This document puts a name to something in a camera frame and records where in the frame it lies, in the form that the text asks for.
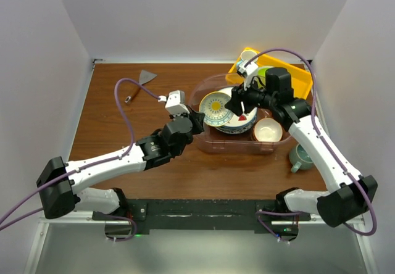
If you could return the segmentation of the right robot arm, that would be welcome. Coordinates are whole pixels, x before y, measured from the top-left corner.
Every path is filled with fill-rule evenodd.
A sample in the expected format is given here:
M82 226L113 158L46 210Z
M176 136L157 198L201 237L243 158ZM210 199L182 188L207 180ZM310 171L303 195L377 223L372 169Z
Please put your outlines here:
M327 191L304 191L291 188L276 196L275 213L289 220L298 212L318 214L330 227L345 224L352 218L372 210L378 183L373 176L362 176L340 153L321 129L305 99L294 97L291 75L281 67L265 72L265 86L253 84L256 68L239 67L244 78L235 86L225 107L235 115L252 109L267 109L272 117L303 147L320 172Z

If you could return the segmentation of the yellow dotted blue bowl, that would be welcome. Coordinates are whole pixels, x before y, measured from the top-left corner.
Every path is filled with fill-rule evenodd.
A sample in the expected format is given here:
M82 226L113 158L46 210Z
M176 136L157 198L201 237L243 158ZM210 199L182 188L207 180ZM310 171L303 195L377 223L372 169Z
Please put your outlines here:
M205 115L204 123L210 127L227 124L234 116L234 113L225 107L230 99L229 95L219 91L205 95L199 104L200 113Z

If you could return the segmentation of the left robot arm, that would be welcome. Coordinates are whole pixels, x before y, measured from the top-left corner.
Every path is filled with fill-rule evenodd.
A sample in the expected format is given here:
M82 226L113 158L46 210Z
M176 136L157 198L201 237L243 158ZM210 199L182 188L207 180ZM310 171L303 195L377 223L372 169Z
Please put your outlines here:
M61 157L51 159L36 184L47 219L55 219L71 212L77 205L73 188L89 188L96 183L125 173L140 172L170 162L180 156L193 136L203 132L205 115L194 110L173 118L163 129L158 129L132 145L121 154L110 155L75 167L67 172Z

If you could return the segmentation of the teal ceramic mug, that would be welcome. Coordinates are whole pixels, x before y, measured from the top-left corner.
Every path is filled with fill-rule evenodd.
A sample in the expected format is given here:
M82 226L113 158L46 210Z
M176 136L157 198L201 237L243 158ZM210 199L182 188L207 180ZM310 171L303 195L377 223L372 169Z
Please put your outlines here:
M297 144L290 150L288 158L292 165L291 171L293 173L300 170L310 170L314 166L312 159L300 144Z

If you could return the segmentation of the white orange rim bowl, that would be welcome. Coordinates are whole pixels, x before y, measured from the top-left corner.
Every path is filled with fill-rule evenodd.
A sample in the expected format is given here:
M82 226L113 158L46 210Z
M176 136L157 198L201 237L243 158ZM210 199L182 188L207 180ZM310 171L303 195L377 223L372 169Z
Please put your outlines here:
M281 141L283 129L274 119L263 118L255 125L259 128L259 142L276 143Z

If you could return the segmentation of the red patterned bowl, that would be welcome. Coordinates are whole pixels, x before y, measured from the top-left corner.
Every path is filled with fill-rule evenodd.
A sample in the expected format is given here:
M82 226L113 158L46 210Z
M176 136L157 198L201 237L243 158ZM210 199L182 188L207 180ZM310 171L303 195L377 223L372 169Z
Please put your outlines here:
M254 141L259 141L259 128L255 125L251 131L251 137Z

